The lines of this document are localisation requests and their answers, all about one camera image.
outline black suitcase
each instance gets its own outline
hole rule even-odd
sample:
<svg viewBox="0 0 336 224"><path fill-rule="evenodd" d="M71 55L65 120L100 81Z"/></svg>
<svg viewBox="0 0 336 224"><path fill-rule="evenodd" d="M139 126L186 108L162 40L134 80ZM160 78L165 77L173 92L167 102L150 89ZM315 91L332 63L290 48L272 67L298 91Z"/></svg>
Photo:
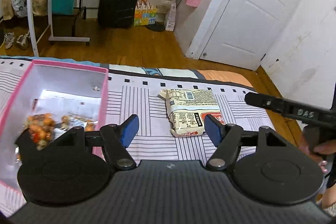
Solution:
<svg viewBox="0 0 336 224"><path fill-rule="evenodd" d="M98 23L102 27L126 28L134 23L137 0L100 0Z"/></svg>

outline table leg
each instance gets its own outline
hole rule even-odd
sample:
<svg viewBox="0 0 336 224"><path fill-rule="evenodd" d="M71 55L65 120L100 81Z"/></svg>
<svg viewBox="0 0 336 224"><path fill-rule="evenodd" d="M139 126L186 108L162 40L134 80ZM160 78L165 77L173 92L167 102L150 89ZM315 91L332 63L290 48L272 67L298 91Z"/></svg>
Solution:
<svg viewBox="0 0 336 224"><path fill-rule="evenodd" d="M50 25L50 31L51 31L50 37L53 37L54 29L53 29L52 0L48 0L48 24Z"/></svg>
<svg viewBox="0 0 336 224"><path fill-rule="evenodd" d="M36 43L36 36L35 36L32 0L27 0L27 16L28 16L28 26L29 26L29 32L30 32L31 45L33 47L34 56L38 57L39 52L37 50L37 43Z"/></svg>

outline fingernail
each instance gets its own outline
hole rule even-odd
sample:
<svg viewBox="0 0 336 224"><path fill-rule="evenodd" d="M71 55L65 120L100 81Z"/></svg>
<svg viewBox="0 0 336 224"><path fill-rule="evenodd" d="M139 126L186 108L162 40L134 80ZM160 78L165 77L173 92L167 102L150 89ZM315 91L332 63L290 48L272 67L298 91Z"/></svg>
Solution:
<svg viewBox="0 0 336 224"><path fill-rule="evenodd" d="M318 163L319 166L325 166L328 162L326 160L322 160Z"/></svg>

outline red label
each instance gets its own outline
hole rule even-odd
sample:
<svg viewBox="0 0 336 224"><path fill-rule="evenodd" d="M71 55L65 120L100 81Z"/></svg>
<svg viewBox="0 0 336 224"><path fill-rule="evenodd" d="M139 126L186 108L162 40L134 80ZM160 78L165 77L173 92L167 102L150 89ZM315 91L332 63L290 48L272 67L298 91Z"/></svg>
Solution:
<svg viewBox="0 0 336 224"><path fill-rule="evenodd" d="M208 114L211 114L212 116L214 116L216 118L216 120L219 121L221 124L225 124L222 113L220 113L220 112L202 113L201 117L202 117L203 122L204 122L205 116L208 115Z"/></svg>
<svg viewBox="0 0 336 224"><path fill-rule="evenodd" d="M198 134L197 131L193 131L193 132L188 131L188 132L182 134L181 136L195 136L197 134Z"/></svg>

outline white plastic bag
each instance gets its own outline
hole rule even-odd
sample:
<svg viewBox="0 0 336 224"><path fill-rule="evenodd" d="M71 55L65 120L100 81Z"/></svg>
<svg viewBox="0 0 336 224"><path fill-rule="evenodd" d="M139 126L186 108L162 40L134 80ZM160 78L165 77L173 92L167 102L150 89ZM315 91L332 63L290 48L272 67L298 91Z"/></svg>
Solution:
<svg viewBox="0 0 336 224"><path fill-rule="evenodd" d="M12 0L12 6L17 17L27 16L27 0Z"/></svg>
<svg viewBox="0 0 336 224"><path fill-rule="evenodd" d="M172 3L170 5L170 10L167 13L165 20L164 20L164 26L166 28L166 31L172 32L175 27L175 17L176 17L176 3Z"/></svg>

